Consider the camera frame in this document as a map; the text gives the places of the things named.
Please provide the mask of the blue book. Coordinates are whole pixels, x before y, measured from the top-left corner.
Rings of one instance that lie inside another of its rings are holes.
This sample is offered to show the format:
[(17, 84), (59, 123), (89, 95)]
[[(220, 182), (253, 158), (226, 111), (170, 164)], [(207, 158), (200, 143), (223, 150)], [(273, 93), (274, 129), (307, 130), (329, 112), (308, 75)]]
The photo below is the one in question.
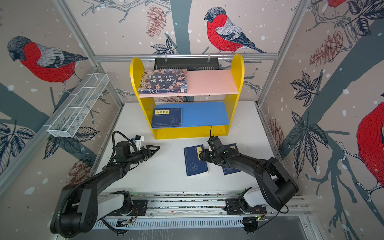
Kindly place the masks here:
[(182, 127), (182, 108), (154, 109), (153, 129)]
[(201, 161), (200, 159), (200, 153), (203, 149), (203, 145), (184, 148), (187, 177), (205, 174), (209, 172), (207, 163)]
[[(231, 149), (238, 150), (236, 144), (225, 145), (225, 147), (226, 147), (227, 149), (228, 149), (228, 148), (231, 148)], [(240, 170), (237, 170), (237, 169), (234, 169), (234, 168), (226, 168), (226, 167), (222, 167), (222, 170), (223, 170), (223, 173), (224, 173), (225, 176), (226, 176), (226, 175), (230, 175), (230, 174), (234, 174), (234, 173), (238, 173), (238, 172), (240, 172)]]

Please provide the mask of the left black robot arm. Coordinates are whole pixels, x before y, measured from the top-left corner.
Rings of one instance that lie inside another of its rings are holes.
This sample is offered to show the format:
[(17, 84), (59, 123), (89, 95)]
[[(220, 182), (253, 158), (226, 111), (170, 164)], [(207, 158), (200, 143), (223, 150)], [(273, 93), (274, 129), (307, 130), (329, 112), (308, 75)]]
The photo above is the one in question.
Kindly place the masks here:
[(137, 212), (129, 192), (117, 191), (107, 198), (99, 199), (100, 193), (122, 179), (136, 168), (139, 163), (149, 160), (159, 146), (146, 145), (137, 149), (129, 141), (122, 141), (113, 147), (110, 162), (103, 170), (79, 184), (68, 184), (60, 194), (58, 204), (50, 225), (53, 234), (72, 238), (80, 233), (89, 232), (99, 220), (108, 214), (122, 210), (124, 214)]

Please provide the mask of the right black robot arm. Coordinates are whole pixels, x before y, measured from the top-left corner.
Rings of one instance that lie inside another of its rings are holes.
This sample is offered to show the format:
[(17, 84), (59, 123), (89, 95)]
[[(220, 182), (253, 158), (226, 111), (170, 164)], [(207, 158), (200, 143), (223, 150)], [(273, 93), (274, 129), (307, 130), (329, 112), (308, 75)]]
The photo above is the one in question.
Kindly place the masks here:
[(203, 149), (199, 155), (202, 161), (237, 169), (254, 177), (263, 199), (276, 211), (298, 193), (298, 185), (276, 158), (264, 160), (244, 155), (224, 146), (218, 136), (210, 137), (208, 144), (210, 149)]

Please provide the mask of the large illustrated colourful book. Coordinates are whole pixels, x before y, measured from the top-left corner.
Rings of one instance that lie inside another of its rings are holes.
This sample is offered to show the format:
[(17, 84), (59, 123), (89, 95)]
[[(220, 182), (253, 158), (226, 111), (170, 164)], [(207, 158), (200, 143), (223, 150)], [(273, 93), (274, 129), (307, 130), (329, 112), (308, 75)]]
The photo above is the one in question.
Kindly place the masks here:
[(140, 95), (179, 94), (187, 92), (186, 69), (144, 71), (138, 88)]

